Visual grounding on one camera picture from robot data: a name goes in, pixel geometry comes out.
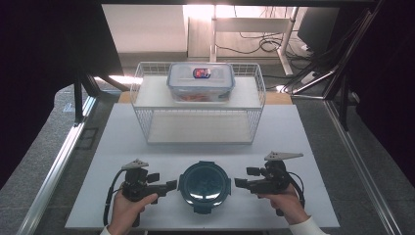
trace plastic food container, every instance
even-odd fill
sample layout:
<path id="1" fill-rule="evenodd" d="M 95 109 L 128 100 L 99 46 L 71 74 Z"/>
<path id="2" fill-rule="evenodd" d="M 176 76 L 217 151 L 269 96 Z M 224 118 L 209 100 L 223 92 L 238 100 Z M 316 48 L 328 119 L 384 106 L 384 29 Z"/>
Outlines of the plastic food container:
<path id="1" fill-rule="evenodd" d="M 167 86 L 176 102 L 227 102 L 235 86 L 231 65 L 174 63 Z"/>

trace desk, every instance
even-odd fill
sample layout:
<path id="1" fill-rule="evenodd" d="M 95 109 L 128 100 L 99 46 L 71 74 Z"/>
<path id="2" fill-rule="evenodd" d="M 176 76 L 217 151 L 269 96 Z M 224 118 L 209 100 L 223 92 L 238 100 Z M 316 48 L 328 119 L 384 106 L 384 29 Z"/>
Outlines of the desk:
<path id="1" fill-rule="evenodd" d="M 122 92 L 118 99 L 119 103 L 129 104 L 130 103 L 130 94 L 129 91 Z M 266 101 L 265 105 L 293 105 L 291 97 L 287 93 L 277 93 L 277 92 L 266 92 Z"/>
<path id="2" fill-rule="evenodd" d="M 265 106 L 252 145 L 148 145 L 129 104 L 116 104 L 95 157 L 70 213 L 66 228 L 101 229 L 107 190 L 120 167 L 137 158 L 159 172 L 161 183 L 178 179 L 198 161 L 213 161 L 232 179 L 231 196 L 211 214 L 200 215 L 177 191 L 146 207 L 140 229 L 146 230 L 264 230 L 287 227 L 266 200 L 236 188 L 234 177 L 250 178 L 247 166 L 263 166 L 270 151 L 303 153 L 286 160 L 287 169 L 300 175 L 305 187 L 306 210 L 322 227 L 338 227 L 335 213 L 312 155 L 296 106 Z"/>

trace human hand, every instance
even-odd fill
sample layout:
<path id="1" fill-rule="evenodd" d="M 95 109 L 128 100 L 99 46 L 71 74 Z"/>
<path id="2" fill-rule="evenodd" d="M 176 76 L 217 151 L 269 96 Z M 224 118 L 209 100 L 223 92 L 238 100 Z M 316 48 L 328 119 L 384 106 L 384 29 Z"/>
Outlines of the human hand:
<path id="1" fill-rule="evenodd" d="M 271 207 L 275 210 L 281 210 L 290 225 L 309 219 L 292 184 L 281 194 L 258 194 L 258 196 L 269 199 Z"/>
<path id="2" fill-rule="evenodd" d="M 118 191 L 114 198 L 113 218 L 107 230 L 112 235 L 127 234 L 138 213 L 143 212 L 145 206 L 157 198 L 157 194 L 152 194 L 139 202 L 131 202 L 122 195 L 121 191 Z"/>

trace white wire basket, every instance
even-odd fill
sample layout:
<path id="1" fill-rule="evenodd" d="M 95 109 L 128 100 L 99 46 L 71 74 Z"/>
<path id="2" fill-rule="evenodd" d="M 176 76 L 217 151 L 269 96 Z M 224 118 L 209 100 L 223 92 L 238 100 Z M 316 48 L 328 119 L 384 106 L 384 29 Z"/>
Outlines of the white wire basket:
<path id="1" fill-rule="evenodd" d="M 258 64 L 230 64 L 235 87 L 226 103 L 175 102 L 166 80 L 171 63 L 143 62 L 130 100 L 149 144 L 252 144 L 265 104 Z"/>

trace sleeve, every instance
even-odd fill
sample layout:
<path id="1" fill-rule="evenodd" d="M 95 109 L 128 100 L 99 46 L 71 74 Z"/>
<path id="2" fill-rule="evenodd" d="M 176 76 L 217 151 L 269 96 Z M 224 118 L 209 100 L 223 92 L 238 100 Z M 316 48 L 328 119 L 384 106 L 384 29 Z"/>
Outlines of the sleeve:
<path id="1" fill-rule="evenodd" d="M 315 223 L 314 219 L 310 217 L 305 222 L 290 225 L 290 230 L 293 235 L 324 235 L 324 233 Z"/>
<path id="2" fill-rule="evenodd" d="M 104 227 L 100 235 L 111 235 L 111 233 L 107 230 L 107 226 Z"/>

